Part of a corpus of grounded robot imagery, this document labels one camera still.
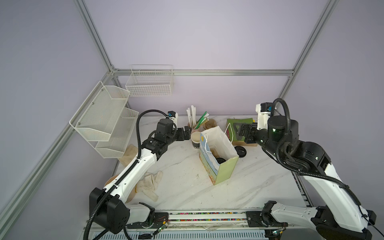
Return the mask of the single brown pulp cup carrier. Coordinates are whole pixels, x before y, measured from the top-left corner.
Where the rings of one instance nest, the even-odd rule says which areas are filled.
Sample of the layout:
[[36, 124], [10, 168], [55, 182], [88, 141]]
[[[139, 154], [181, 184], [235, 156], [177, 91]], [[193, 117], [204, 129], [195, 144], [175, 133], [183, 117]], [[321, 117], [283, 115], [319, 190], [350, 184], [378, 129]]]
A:
[[210, 149], [210, 151], [211, 151], [212, 155], [213, 155], [216, 159], [220, 158], [220, 155], [219, 155], [219, 153], [217, 152], [216, 149]]

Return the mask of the green paper gift bag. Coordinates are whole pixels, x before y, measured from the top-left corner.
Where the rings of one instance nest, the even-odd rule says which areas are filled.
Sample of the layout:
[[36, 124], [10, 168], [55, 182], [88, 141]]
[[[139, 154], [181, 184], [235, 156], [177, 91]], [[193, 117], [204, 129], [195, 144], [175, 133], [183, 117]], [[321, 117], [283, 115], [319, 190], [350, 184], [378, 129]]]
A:
[[200, 133], [199, 158], [213, 185], [228, 180], [239, 160], [232, 142], [220, 127]]

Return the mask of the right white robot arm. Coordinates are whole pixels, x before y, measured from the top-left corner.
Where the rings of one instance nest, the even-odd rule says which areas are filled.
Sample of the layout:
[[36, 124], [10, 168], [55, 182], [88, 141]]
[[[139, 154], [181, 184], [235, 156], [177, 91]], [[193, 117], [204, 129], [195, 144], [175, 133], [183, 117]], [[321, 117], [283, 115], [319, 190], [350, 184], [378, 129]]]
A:
[[324, 201], [318, 207], [293, 207], [268, 201], [249, 223], [273, 227], [270, 238], [278, 238], [289, 224], [316, 231], [326, 240], [370, 240], [369, 226], [376, 213], [363, 208], [351, 188], [342, 182], [326, 151], [314, 142], [299, 139], [299, 124], [290, 116], [287, 103], [277, 98], [256, 106], [258, 120], [242, 124], [238, 134], [247, 144], [259, 145], [263, 152], [286, 170], [302, 176]]

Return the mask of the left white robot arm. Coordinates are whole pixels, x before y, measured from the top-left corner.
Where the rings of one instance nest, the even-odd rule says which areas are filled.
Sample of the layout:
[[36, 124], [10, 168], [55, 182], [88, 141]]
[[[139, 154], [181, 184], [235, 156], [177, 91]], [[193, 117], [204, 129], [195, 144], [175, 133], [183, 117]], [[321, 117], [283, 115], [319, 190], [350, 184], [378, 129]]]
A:
[[127, 225], [140, 224], [144, 228], [155, 222], [155, 209], [145, 203], [127, 207], [125, 205], [130, 193], [147, 170], [154, 165], [176, 141], [186, 141], [191, 137], [192, 129], [188, 126], [177, 126], [178, 114], [174, 111], [164, 113], [156, 110], [164, 118], [157, 123], [157, 128], [142, 141], [140, 136], [140, 120], [151, 110], [142, 112], [136, 123], [138, 153], [134, 160], [103, 189], [95, 188], [89, 196], [90, 216], [85, 227], [83, 238], [87, 240], [91, 226], [97, 223], [104, 230], [96, 236], [99, 240], [106, 233], [118, 234], [126, 231]]

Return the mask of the green napkin stack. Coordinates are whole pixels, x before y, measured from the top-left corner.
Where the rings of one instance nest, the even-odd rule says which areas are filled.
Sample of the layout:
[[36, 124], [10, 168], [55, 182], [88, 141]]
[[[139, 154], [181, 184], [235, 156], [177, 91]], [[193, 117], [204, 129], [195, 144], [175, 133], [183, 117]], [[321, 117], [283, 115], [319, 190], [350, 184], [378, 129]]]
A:
[[245, 137], [240, 136], [239, 131], [241, 129], [242, 124], [252, 124], [254, 123], [253, 118], [247, 118], [247, 119], [227, 119], [227, 125], [226, 125], [226, 135], [229, 138], [229, 140], [234, 142], [244, 142]]

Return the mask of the black plastic cup lid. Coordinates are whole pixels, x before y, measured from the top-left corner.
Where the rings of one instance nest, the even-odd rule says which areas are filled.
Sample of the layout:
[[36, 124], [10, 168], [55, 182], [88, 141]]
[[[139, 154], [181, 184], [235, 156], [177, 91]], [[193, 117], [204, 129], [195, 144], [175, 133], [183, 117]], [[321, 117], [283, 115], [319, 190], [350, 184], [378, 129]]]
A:
[[218, 162], [219, 165], [226, 162], [226, 160], [224, 158], [216, 158], [216, 161]]

